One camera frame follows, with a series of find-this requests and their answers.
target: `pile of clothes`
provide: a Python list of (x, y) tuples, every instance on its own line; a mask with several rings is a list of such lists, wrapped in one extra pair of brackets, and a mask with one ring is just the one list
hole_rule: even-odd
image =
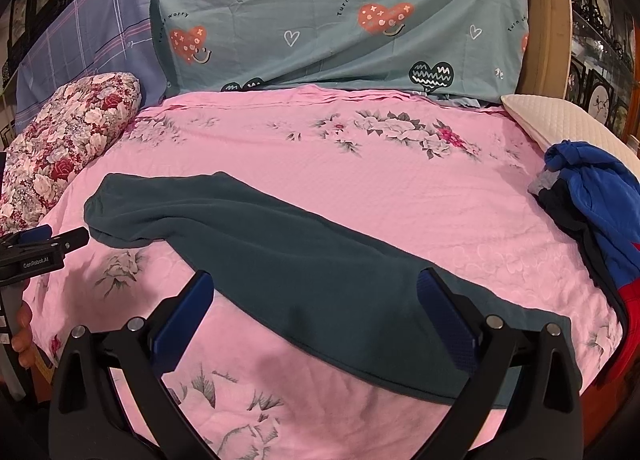
[(601, 377), (613, 380), (640, 343), (640, 183), (606, 151), (564, 141), (546, 151), (529, 193), (576, 240), (591, 279), (616, 311), (623, 340)]

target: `white heart outline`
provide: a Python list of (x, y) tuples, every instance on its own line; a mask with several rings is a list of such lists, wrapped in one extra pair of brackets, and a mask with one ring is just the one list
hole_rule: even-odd
[(480, 36), (480, 34), (482, 34), (482, 29), (477, 28), (473, 24), (471, 25), (471, 27), (469, 27), (469, 35), (471, 36), (472, 40), (475, 40), (478, 36)]
[(293, 44), (296, 43), (299, 37), (300, 31), (296, 31), (295, 33), (287, 31), (286, 33), (284, 33), (284, 41), (287, 42), (287, 45), (289, 47), (293, 47)]

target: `finger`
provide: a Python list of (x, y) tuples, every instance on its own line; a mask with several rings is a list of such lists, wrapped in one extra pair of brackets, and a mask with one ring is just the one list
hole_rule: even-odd
[(31, 307), (27, 305), (25, 301), (22, 302), (20, 309), (18, 309), (16, 319), (18, 321), (18, 325), (22, 328), (27, 328), (31, 324), (33, 312), (31, 312)]
[(36, 350), (34, 346), (29, 347), (18, 357), (18, 362), (23, 368), (31, 368), (36, 363)]
[(31, 332), (30, 326), (20, 330), (11, 339), (11, 347), (18, 353), (28, 350), (31, 344), (33, 344), (33, 332)]

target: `red heart print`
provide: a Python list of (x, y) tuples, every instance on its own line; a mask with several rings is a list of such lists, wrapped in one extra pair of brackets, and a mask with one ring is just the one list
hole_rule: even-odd
[(407, 2), (387, 9), (380, 4), (365, 4), (358, 13), (358, 24), (367, 33), (378, 34), (386, 30), (399, 33), (399, 27), (414, 13), (414, 6)]
[(195, 26), (185, 33), (182, 29), (173, 29), (169, 33), (171, 46), (175, 53), (187, 63), (193, 61), (193, 54), (196, 54), (204, 46), (207, 39), (207, 30), (203, 26)]

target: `floral pillow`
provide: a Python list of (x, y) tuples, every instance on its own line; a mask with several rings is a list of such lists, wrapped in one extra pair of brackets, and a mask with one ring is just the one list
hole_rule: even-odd
[(87, 76), (58, 88), (7, 150), (0, 235), (36, 227), (69, 183), (138, 113), (132, 74)]

